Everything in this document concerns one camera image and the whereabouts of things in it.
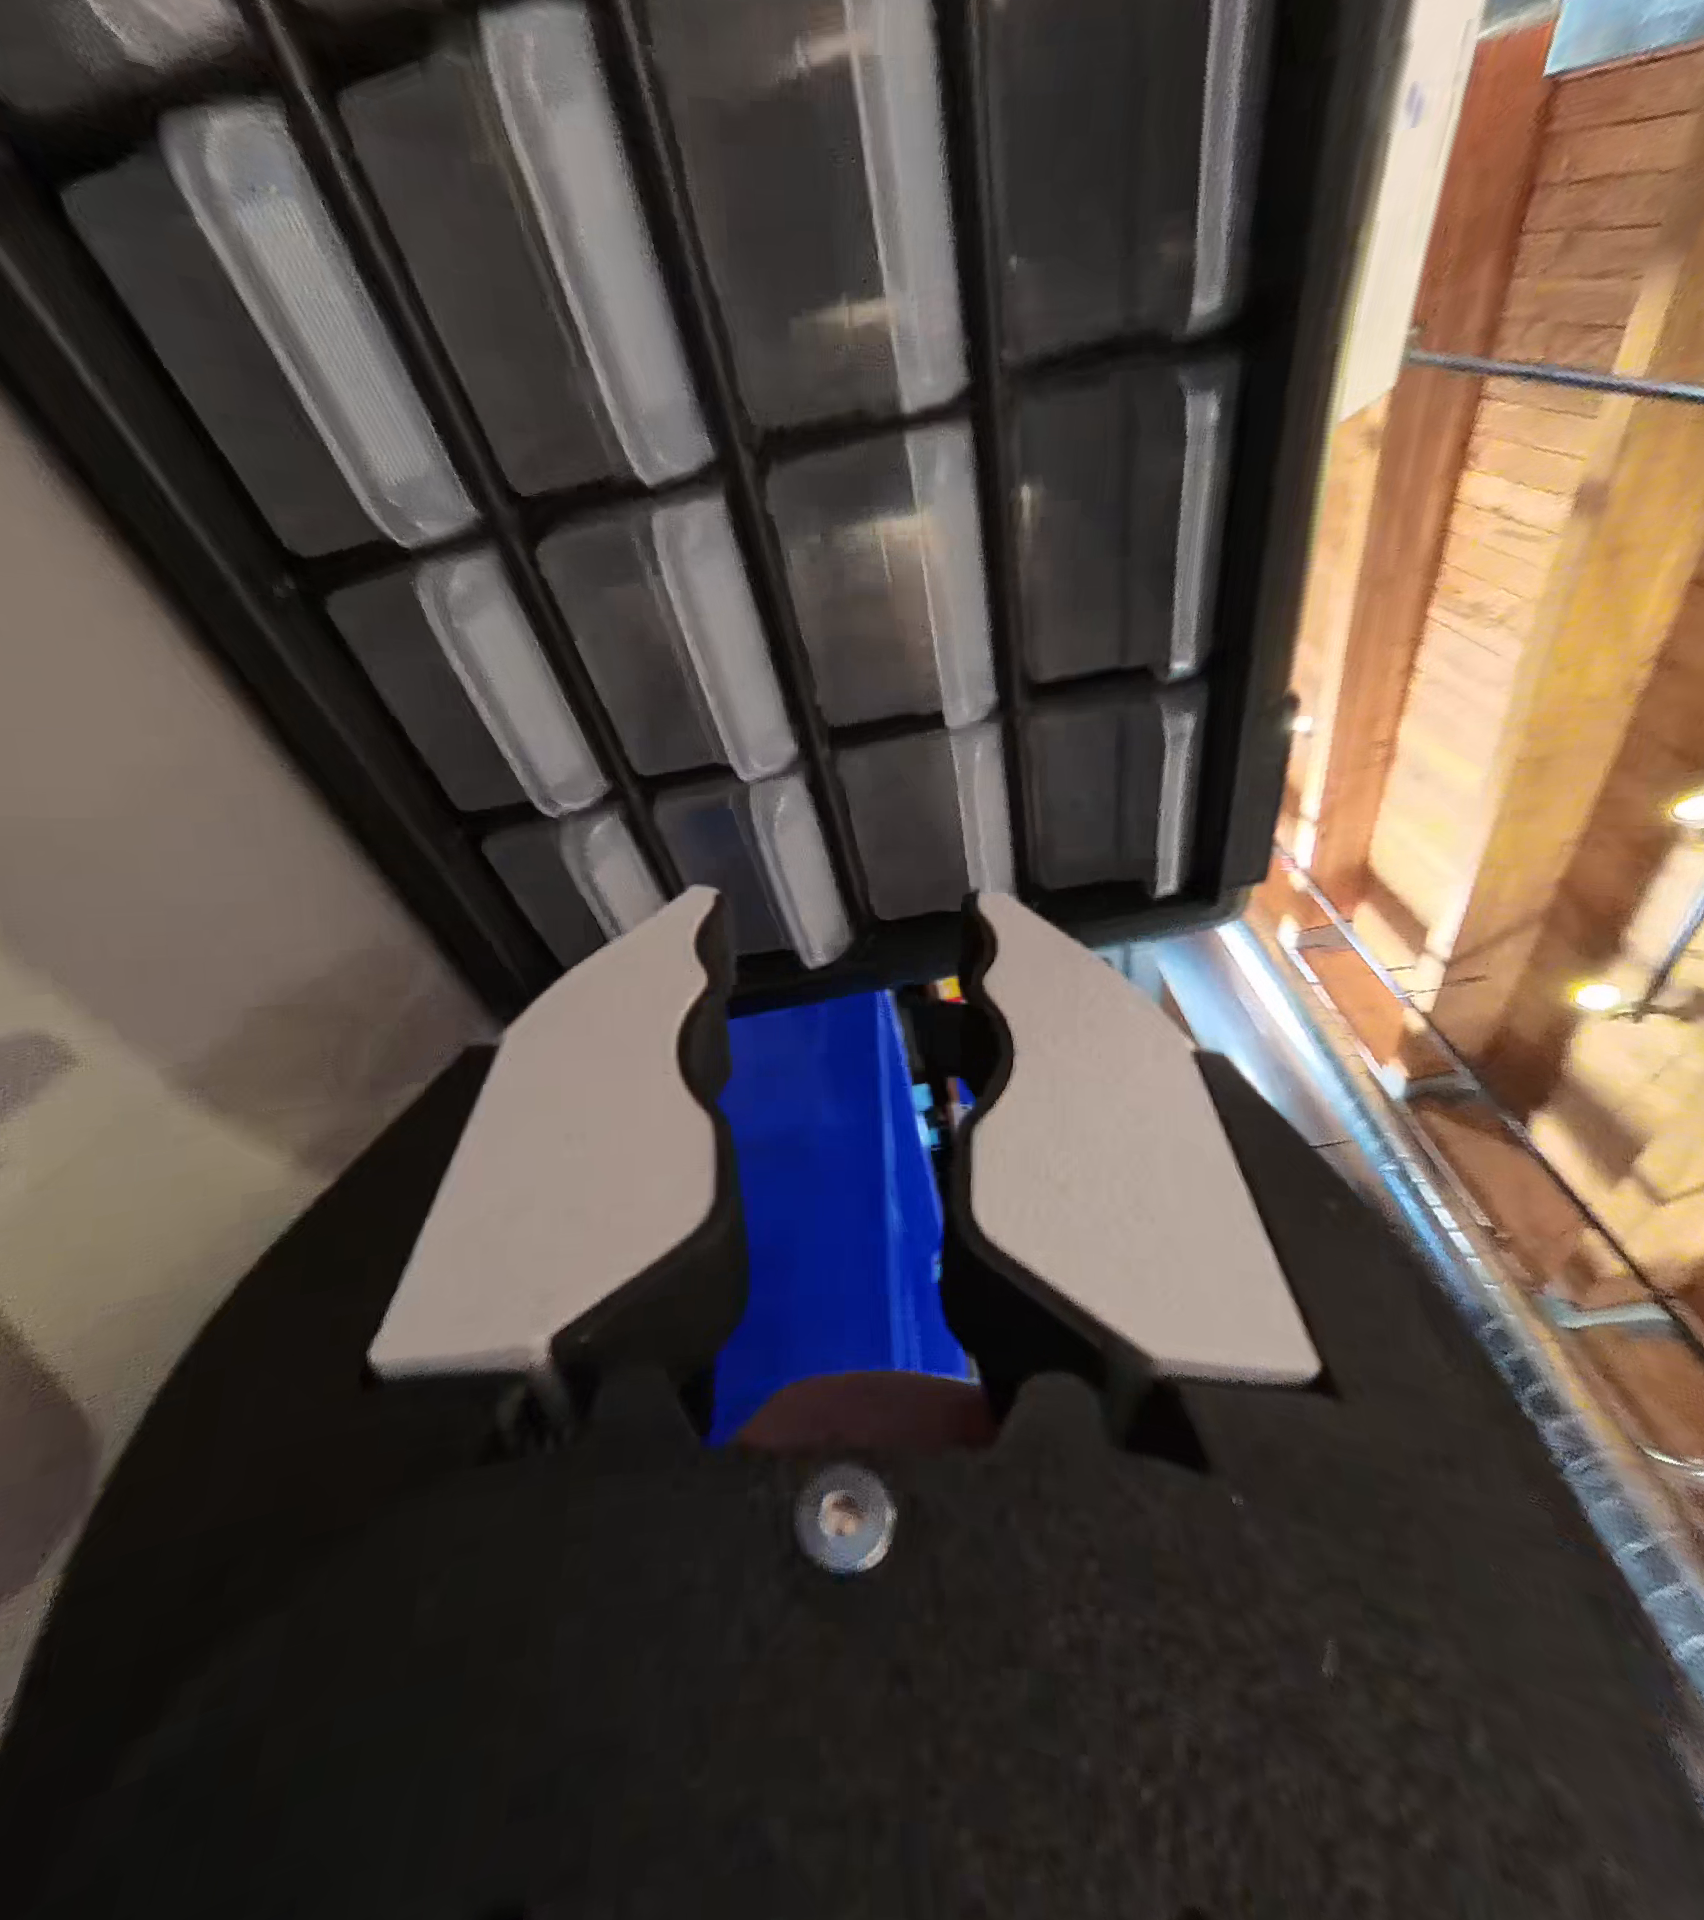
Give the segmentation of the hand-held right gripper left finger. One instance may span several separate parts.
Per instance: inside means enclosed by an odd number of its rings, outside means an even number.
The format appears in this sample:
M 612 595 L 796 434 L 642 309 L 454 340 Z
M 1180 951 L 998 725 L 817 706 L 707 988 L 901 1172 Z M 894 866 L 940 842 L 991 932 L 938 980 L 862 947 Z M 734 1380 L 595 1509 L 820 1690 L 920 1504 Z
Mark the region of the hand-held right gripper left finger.
M 510 1023 L 371 1341 L 377 1380 L 515 1380 L 568 1420 L 651 1368 L 711 1417 L 749 1305 L 733 948 L 697 884 Z

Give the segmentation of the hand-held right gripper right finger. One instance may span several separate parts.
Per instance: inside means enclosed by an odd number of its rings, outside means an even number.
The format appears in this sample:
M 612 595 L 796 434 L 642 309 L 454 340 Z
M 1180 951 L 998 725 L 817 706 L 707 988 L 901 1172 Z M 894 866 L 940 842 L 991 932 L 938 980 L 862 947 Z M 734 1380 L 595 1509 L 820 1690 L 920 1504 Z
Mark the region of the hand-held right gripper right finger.
M 1115 1436 L 1186 1384 L 1312 1389 L 1325 1360 L 1201 1051 L 1006 893 L 962 908 L 962 1076 L 940 1305 L 1006 1417 L 1048 1376 Z

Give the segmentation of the blue plastic bin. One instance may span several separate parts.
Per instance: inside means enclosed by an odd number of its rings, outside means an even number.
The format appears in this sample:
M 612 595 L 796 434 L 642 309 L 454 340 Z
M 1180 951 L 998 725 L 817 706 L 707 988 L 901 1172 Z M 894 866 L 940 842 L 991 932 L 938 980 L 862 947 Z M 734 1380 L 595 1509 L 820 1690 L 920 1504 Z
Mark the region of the blue plastic bin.
M 892 998 L 745 1016 L 727 1037 L 749 1305 L 716 1363 L 713 1440 L 809 1380 L 970 1380 L 940 1305 L 942 1202 Z

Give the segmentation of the thin black ceiling rod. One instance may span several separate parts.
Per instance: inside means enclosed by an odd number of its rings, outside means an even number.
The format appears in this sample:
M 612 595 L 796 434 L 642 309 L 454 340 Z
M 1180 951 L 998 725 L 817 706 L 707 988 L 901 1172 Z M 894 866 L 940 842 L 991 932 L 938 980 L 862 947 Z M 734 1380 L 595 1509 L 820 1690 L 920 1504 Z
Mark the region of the thin black ceiling rod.
M 1704 410 L 1704 382 L 1621 374 L 1584 366 L 1511 360 L 1484 354 L 1409 349 L 1402 366 L 1410 373 L 1443 373 L 1475 381 L 1511 381 L 1609 399 L 1668 402 Z

